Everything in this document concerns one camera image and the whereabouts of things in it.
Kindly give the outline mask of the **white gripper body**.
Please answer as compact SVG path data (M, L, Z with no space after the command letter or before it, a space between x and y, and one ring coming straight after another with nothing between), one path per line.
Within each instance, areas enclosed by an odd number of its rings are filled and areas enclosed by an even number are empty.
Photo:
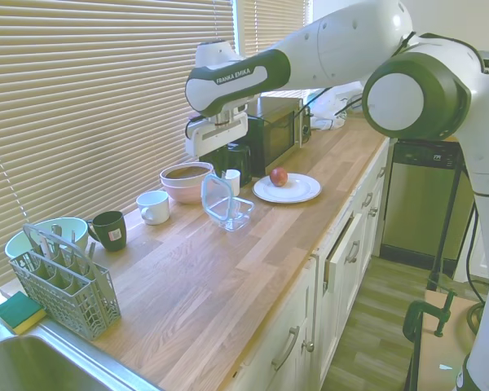
M189 156L201 157L244 137L248 131L248 116L239 113L225 125L215 125L207 119L187 126L185 151Z

